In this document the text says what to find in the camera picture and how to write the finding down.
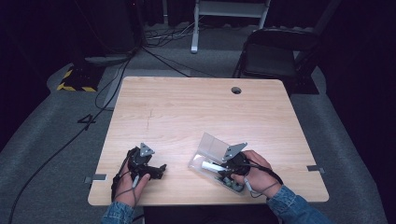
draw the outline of dark background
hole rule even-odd
[[[79,7],[75,1],[65,0],[0,3],[0,150],[50,94],[46,85],[49,76],[65,64],[84,63],[84,57],[111,53],[91,29],[112,49],[123,51],[134,46],[125,41],[138,38],[128,14],[133,1],[116,1],[119,4],[110,7],[123,8],[120,10],[126,14],[121,18],[108,16],[106,11],[95,14],[99,10],[94,10],[95,7],[101,8],[105,1],[77,2]],[[141,2],[147,25],[163,22],[162,0]],[[329,2],[273,0],[265,26],[314,26]],[[170,26],[192,21],[194,0],[166,3]],[[235,20],[238,25],[257,24],[252,19],[215,17],[204,22],[235,24]],[[391,211],[391,203],[396,199],[392,166],[396,159],[394,21],[394,2],[341,1],[321,36],[323,50],[318,64],[326,78],[327,94],[377,184],[389,223],[396,222]],[[123,35],[106,36],[108,29],[118,29],[111,33]]]

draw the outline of metal bracket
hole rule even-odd
[[[319,171],[321,174],[326,173],[323,168],[318,167],[317,165],[309,165],[306,166],[306,168],[308,169],[308,172]]]
[[[236,154],[238,154],[244,147],[246,147],[248,143],[241,143],[238,145],[234,146],[229,146],[227,147],[227,150],[225,151],[224,157],[222,158],[223,161],[228,161],[232,159]]]
[[[140,143],[140,156],[141,157],[147,157],[154,153],[155,153],[155,151],[152,150],[150,147],[148,147],[146,144]]]
[[[84,184],[91,184],[93,181],[105,181],[107,175],[93,175],[92,177],[85,176]]]

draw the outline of person's left hand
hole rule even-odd
[[[133,189],[133,183],[131,175],[128,170],[128,161],[125,162],[125,165],[122,167],[121,174],[125,174],[120,179],[119,185],[116,190],[116,197],[114,199],[115,202],[125,203],[131,207],[135,207],[137,202],[142,195],[144,187],[149,182],[149,174],[144,175],[140,180],[137,186]]]

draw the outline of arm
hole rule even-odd
[[[139,184],[133,188],[134,183],[126,164],[128,162],[122,168],[123,175],[114,202],[107,208],[102,223],[132,223],[134,220],[134,207],[140,199],[143,188],[149,182],[149,175],[144,175]]]
[[[271,168],[270,163],[253,150],[243,152],[251,161],[260,166]],[[250,168],[247,176],[232,175],[232,178],[240,184],[244,184],[244,178],[257,192],[262,193],[268,199],[268,206],[279,218],[286,223],[332,223],[317,209],[311,207],[308,202],[286,186],[280,185],[275,178],[257,168]]]

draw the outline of person's right hand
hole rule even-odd
[[[249,160],[254,161],[266,168],[272,169],[270,163],[261,155],[259,155],[257,152],[253,150],[247,150],[247,151],[243,151],[243,153],[247,156]],[[274,195],[276,195],[277,192],[282,187],[281,184],[279,184],[277,180],[273,178],[271,175],[255,167],[250,168],[250,171],[247,176],[231,175],[232,179],[234,179],[236,182],[242,185],[245,185],[244,177],[247,179],[250,186],[256,192],[262,193],[267,198],[274,197]]]

